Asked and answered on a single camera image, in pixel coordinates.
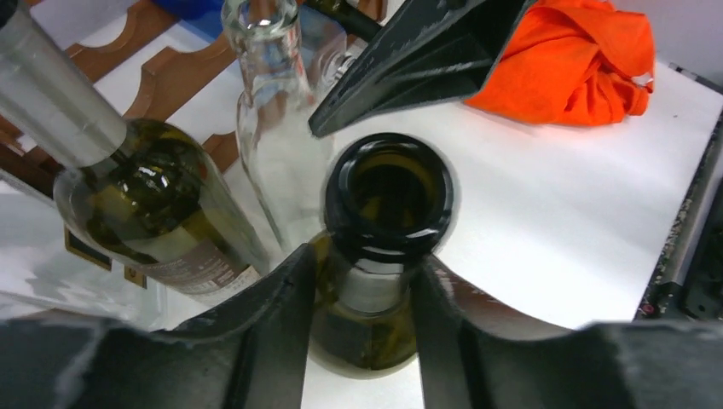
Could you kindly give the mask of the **blue square bottle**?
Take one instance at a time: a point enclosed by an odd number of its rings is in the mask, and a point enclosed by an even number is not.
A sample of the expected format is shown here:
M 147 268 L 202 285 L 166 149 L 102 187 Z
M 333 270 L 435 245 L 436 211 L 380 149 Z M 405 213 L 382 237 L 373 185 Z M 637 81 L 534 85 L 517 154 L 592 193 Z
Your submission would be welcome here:
M 208 42 L 213 42 L 223 33 L 223 0 L 153 0 L 153 3 L 177 17 L 184 28 Z

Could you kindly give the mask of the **small clear glass bottle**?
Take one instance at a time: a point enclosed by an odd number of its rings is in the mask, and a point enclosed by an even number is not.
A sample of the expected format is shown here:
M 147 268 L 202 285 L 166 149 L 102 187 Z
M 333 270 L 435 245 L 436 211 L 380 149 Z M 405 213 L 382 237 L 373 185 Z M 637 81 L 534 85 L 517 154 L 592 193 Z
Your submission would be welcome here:
M 226 1 L 221 21 L 244 84 L 236 115 L 241 161 L 289 252 L 321 231 L 333 139 L 314 138 L 307 122 L 333 86 L 346 33 L 295 1 Z

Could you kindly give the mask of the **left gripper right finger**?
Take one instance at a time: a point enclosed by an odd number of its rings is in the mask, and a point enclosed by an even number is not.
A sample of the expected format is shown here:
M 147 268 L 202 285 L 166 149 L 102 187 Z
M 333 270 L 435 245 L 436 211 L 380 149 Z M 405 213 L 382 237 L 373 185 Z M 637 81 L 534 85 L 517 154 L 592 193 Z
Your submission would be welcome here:
M 719 408 L 720 322 L 567 330 L 497 301 L 429 257 L 411 300 L 428 408 Z

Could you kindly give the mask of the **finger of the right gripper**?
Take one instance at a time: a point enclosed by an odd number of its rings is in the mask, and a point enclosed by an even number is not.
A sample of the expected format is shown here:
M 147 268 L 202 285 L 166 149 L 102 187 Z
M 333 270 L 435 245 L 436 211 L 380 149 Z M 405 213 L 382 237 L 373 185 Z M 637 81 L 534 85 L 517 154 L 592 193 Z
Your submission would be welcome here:
M 406 1 L 311 114 L 322 138 L 381 114 L 483 89 L 530 1 Z

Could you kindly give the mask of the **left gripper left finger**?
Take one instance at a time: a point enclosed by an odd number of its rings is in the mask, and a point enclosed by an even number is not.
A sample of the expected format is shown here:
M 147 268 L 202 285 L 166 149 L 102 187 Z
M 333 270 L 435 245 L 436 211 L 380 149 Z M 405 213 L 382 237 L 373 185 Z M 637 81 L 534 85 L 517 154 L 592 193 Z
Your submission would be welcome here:
M 49 313 L 1 324 L 4 408 L 298 408 L 316 257 L 271 274 L 172 331 Z

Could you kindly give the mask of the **green wine bottle white label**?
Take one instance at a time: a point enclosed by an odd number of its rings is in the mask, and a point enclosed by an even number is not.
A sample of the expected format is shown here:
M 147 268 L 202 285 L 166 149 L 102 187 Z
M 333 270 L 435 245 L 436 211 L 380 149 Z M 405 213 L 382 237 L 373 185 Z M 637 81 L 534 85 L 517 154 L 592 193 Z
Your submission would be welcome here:
M 378 22 L 345 0 L 305 0 L 304 4 L 337 21 L 348 34 L 367 43 L 382 29 Z

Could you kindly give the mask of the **green wine bottle front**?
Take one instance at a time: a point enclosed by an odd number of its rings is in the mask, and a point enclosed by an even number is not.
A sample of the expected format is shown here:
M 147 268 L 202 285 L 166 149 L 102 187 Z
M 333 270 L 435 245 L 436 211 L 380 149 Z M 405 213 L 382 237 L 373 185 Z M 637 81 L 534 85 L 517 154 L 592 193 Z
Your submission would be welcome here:
M 309 351 L 344 377 L 383 377 L 417 353 L 410 283 L 455 211 L 442 156 L 410 135 L 378 133 L 337 157 L 322 192 Z

